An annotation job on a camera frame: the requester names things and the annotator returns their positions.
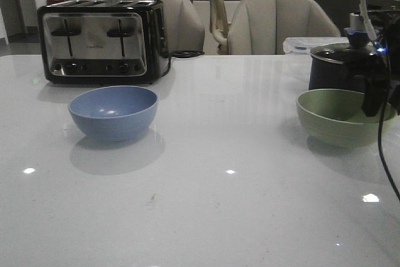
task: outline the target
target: electric cable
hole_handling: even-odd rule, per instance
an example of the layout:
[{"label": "electric cable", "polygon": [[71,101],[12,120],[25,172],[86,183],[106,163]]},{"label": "electric cable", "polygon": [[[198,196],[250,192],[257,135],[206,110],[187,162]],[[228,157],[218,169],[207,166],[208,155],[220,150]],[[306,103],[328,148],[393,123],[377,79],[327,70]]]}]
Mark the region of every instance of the electric cable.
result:
[{"label": "electric cable", "polygon": [[398,187],[396,186],[396,183],[393,180],[393,177],[390,173],[389,170],[389,166],[386,163],[385,157],[384,157],[384,153],[383,153],[383,147],[382,147],[382,131],[383,131],[383,122],[384,122],[384,117],[385,117],[385,110],[386,110],[386,106],[388,105],[388,101],[389,101],[389,93],[390,93],[390,83],[391,83],[391,65],[390,65],[390,58],[388,56],[388,46],[386,46],[386,51],[384,54],[381,54],[381,58],[382,58],[382,63],[386,66],[387,69],[387,83],[386,83],[386,92],[385,92],[385,97],[384,97],[384,101],[383,101],[383,105],[382,105],[382,109],[381,109],[381,115],[379,117],[379,127],[378,127],[378,136],[377,136],[377,146],[378,146],[378,150],[379,150],[379,157],[381,159],[383,168],[385,170],[387,179],[390,182],[390,185],[392,186],[392,189],[394,191],[394,193],[396,194],[398,200],[400,201],[400,192],[398,190]]},{"label": "electric cable", "polygon": [[381,59],[382,59],[382,63],[383,65],[386,67],[387,69],[387,85],[386,85],[386,92],[385,92],[385,98],[383,101],[383,105],[381,108],[381,114],[379,117],[379,127],[378,127],[378,136],[377,136],[377,146],[378,146],[378,151],[379,151],[379,158],[381,159],[383,168],[385,170],[387,179],[390,182],[390,185],[392,186],[392,189],[394,191],[394,193],[396,194],[398,200],[400,201],[400,193],[399,190],[393,180],[393,177],[391,176],[390,170],[389,170],[389,166],[386,163],[385,157],[384,157],[384,153],[383,153],[383,147],[382,147],[382,131],[383,131],[383,122],[384,122],[384,117],[385,117],[385,110],[386,110],[386,106],[388,105],[388,101],[389,101],[389,93],[390,93],[390,84],[391,84],[391,65],[390,65],[390,57],[389,57],[389,49],[386,43],[386,48],[384,49],[385,51],[382,51],[382,47],[381,44],[379,43],[377,36],[376,36],[376,32],[375,29],[372,25],[372,22],[368,16],[368,10],[367,10],[367,4],[366,4],[366,0],[360,0],[360,15],[363,18],[363,22],[364,22],[364,26],[366,28],[367,31],[367,35],[368,38],[371,40],[372,45],[375,47],[376,52],[378,53],[378,55],[380,55]]},{"label": "electric cable", "polygon": [[167,65],[167,70],[162,74],[162,76],[165,76],[168,74],[169,70],[171,70],[171,61],[172,58],[178,58],[178,59],[190,59],[190,58],[196,58],[198,56],[204,55],[204,51],[194,51],[194,50],[177,50],[177,51],[172,51],[169,56],[168,56],[168,65]]}]

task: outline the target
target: four-slice toaster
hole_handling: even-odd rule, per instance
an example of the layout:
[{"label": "four-slice toaster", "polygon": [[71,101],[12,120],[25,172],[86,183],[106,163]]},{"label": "four-slice toaster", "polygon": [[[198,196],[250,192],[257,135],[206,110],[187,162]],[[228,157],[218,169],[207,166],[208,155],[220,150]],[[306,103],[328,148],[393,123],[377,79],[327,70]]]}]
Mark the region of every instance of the four-slice toaster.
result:
[{"label": "four-slice toaster", "polygon": [[152,83],[168,71],[161,1],[71,0],[43,6],[37,16],[53,83]]}]

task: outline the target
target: white cable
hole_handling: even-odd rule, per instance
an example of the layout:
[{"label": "white cable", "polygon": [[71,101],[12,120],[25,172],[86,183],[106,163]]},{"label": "white cable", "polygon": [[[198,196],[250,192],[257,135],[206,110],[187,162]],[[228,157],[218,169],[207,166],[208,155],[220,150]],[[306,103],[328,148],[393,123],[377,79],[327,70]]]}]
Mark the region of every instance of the white cable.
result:
[{"label": "white cable", "polygon": [[373,42],[376,40],[376,33],[375,29],[371,23],[371,20],[368,17],[368,12],[367,12],[367,3],[366,0],[360,0],[360,15],[363,18],[364,21],[364,27],[365,30],[367,31],[368,38]]}]

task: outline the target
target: blue bowl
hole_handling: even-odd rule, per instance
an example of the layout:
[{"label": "blue bowl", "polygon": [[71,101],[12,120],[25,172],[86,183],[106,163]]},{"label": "blue bowl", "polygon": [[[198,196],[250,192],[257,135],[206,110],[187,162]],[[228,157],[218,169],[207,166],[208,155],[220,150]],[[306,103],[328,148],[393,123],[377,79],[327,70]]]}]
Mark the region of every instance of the blue bowl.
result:
[{"label": "blue bowl", "polygon": [[154,119],[157,95],[137,86],[110,86],[75,97],[68,110],[77,127],[99,141],[138,137]]}]

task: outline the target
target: beige chair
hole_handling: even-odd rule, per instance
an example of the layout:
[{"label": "beige chair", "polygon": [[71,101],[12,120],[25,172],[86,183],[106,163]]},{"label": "beige chair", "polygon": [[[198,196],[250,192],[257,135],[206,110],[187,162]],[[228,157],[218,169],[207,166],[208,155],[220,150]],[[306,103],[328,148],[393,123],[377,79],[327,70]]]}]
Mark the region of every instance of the beige chair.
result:
[{"label": "beige chair", "polygon": [[314,0],[243,0],[227,37],[230,54],[284,54],[288,37],[338,37]]},{"label": "beige chair", "polygon": [[210,33],[218,42],[218,54],[228,54],[229,23],[224,0],[210,1]]},{"label": "beige chair", "polygon": [[167,28],[169,52],[202,51],[205,29],[190,0],[161,0]]}]

